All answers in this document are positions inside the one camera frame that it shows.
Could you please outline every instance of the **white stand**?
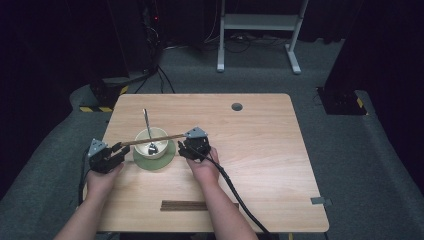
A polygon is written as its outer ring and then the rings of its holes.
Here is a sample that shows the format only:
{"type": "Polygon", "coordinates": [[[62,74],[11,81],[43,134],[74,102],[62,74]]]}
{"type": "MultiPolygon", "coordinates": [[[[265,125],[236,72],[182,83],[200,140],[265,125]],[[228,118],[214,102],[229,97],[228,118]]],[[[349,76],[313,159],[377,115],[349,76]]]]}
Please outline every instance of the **white stand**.
{"type": "Polygon", "coordinates": [[[224,72],[224,30],[246,29],[246,30],[281,30],[293,31],[290,44],[286,44],[286,52],[290,59],[293,72],[300,74],[299,63],[294,54],[294,46],[299,36],[303,17],[309,0],[303,0],[298,15],[261,15],[261,14],[225,14],[225,0],[222,0],[221,26],[219,35],[218,64],[217,71],[224,72]]]}

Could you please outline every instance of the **wooden stick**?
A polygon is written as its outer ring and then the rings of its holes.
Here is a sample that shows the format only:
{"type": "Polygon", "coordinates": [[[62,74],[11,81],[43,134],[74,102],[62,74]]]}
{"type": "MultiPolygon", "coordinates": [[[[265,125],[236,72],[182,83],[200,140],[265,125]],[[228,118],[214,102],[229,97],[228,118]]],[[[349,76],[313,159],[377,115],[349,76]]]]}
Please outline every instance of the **wooden stick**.
{"type": "Polygon", "coordinates": [[[149,142],[158,142],[163,140],[170,140],[174,138],[182,138],[185,137],[184,134],[178,134],[178,135],[172,135],[172,136],[166,136],[166,137],[159,137],[159,138],[152,138],[152,139],[142,139],[142,140],[136,140],[136,141],[130,141],[130,142],[122,142],[121,146],[129,146],[129,145],[137,145],[142,143],[149,143],[149,142]]]}
{"type": "Polygon", "coordinates": [[[161,211],[207,211],[205,202],[162,200],[161,211]]]}

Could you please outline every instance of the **wooden table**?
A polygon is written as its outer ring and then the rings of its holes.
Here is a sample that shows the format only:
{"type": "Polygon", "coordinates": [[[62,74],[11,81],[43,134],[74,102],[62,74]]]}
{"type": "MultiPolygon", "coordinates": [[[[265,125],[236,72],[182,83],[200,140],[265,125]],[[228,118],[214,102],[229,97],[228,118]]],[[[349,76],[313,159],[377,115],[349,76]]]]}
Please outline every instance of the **wooden table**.
{"type": "MultiPolygon", "coordinates": [[[[169,135],[194,126],[205,130],[239,195],[270,232],[328,230],[324,207],[311,203],[320,193],[288,95],[122,95],[103,141],[113,145],[134,140],[146,128],[143,108],[149,112],[150,125],[169,135]],[[243,109],[234,111],[233,103],[240,103],[243,109]]],[[[146,171],[132,161],[132,151],[133,147],[98,230],[213,232],[207,211],[160,211],[163,200],[204,200],[185,159],[177,152],[164,168],[146,171]]],[[[220,185],[236,202],[222,177],[220,185]]]]}

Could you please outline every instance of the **hazard tape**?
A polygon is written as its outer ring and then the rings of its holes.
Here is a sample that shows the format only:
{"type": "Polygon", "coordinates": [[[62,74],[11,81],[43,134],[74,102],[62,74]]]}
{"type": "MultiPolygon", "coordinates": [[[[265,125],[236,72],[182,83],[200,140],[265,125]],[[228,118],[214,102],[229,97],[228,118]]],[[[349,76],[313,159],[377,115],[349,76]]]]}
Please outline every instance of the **hazard tape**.
{"type": "MultiPolygon", "coordinates": [[[[121,89],[119,95],[125,94],[128,91],[128,86],[121,89]]],[[[107,106],[80,106],[81,112],[113,112],[113,108],[107,106]]]]}
{"type": "Polygon", "coordinates": [[[80,107],[81,112],[113,112],[110,107],[80,107]]]}
{"type": "Polygon", "coordinates": [[[363,108],[363,107],[364,107],[364,103],[362,102],[362,100],[361,100],[361,99],[357,98],[357,99],[356,99],[356,102],[358,103],[359,108],[363,108]]]}

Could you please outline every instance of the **black cable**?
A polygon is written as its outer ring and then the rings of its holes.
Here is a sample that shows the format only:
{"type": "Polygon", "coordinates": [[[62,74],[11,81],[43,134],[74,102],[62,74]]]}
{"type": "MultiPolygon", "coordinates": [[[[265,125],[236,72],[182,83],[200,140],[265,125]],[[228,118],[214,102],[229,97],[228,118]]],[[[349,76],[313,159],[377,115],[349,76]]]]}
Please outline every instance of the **black cable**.
{"type": "Polygon", "coordinates": [[[144,82],[140,85],[140,87],[138,87],[138,88],[137,88],[137,90],[134,92],[134,94],[135,94],[135,93],[137,93],[137,92],[138,92],[138,90],[140,90],[140,88],[141,88],[141,87],[143,87],[143,85],[147,82],[147,80],[149,80],[149,78],[146,78],[146,79],[144,80],[144,82]]]}
{"type": "Polygon", "coordinates": [[[160,74],[160,71],[158,71],[158,75],[160,78],[160,92],[163,93],[163,78],[162,78],[162,75],[160,74]]]}
{"type": "Polygon", "coordinates": [[[78,206],[81,205],[81,203],[84,201],[83,199],[83,192],[84,192],[84,185],[85,185],[85,178],[87,176],[87,172],[85,172],[85,159],[87,156],[89,148],[84,150],[84,153],[82,155],[82,160],[81,160],[81,175],[80,175],[80,182],[78,185],[78,206]]]}
{"type": "Polygon", "coordinates": [[[247,216],[249,216],[250,219],[252,219],[252,221],[258,225],[258,227],[267,235],[267,237],[272,240],[273,237],[271,235],[271,233],[268,231],[268,229],[266,229],[266,227],[264,225],[262,225],[261,222],[259,222],[259,220],[253,216],[253,214],[249,211],[249,209],[246,207],[246,205],[244,204],[243,200],[241,199],[240,195],[238,194],[236,188],[234,187],[230,176],[228,176],[228,174],[225,172],[224,168],[219,165],[219,163],[215,162],[212,158],[212,155],[210,155],[211,157],[207,157],[201,153],[199,153],[198,151],[196,151],[194,148],[192,148],[191,146],[188,146],[191,148],[191,150],[195,151],[197,154],[199,154],[201,157],[207,159],[208,161],[210,161],[211,163],[213,163],[213,165],[215,165],[215,167],[218,169],[219,173],[221,173],[222,177],[224,177],[225,182],[228,184],[228,186],[231,189],[231,192],[234,194],[234,196],[236,197],[237,201],[239,202],[240,206],[243,208],[244,212],[247,214],[247,216]]]}
{"type": "Polygon", "coordinates": [[[264,46],[264,47],[275,47],[275,46],[287,43],[287,39],[281,39],[281,38],[255,38],[255,39],[250,39],[250,41],[252,42],[252,45],[254,46],[264,46]],[[271,41],[271,42],[260,43],[255,41],[271,41]]]}
{"type": "Polygon", "coordinates": [[[246,48],[244,48],[244,49],[242,49],[242,50],[240,50],[240,51],[234,51],[234,50],[230,50],[227,46],[225,46],[225,50],[227,50],[228,52],[230,52],[230,53],[242,53],[242,52],[245,52],[245,51],[247,51],[249,48],[250,48],[250,46],[251,46],[251,42],[250,42],[250,40],[249,39],[247,39],[247,40],[243,40],[243,42],[240,42],[240,40],[236,40],[235,41],[236,43],[245,43],[245,42],[247,42],[247,46],[246,46],[246,48]]]}
{"type": "Polygon", "coordinates": [[[169,86],[171,87],[172,93],[175,93],[174,87],[171,84],[171,81],[168,78],[168,75],[166,75],[166,73],[163,71],[163,69],[158,65],[159,70],[163,73],[163,75],[165,76],[166,81],[168,82],[169,86]]]}

